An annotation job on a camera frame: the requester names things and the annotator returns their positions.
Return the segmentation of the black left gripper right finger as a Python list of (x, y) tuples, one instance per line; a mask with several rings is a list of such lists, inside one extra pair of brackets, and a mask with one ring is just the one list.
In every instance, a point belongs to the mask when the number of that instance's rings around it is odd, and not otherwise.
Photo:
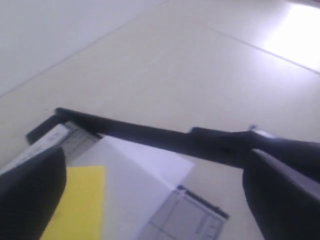
[(261, 151), (247, 157), (242, 186), (266, 240), (320, 238), (320, 168), (287, 165)]

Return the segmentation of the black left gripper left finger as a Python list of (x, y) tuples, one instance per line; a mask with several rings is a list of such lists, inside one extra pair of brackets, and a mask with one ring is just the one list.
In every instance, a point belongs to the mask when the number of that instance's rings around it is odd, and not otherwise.
[(67, 182), (65, 154), (54, 146), (0, 175), (0, 238), (39, 240)]

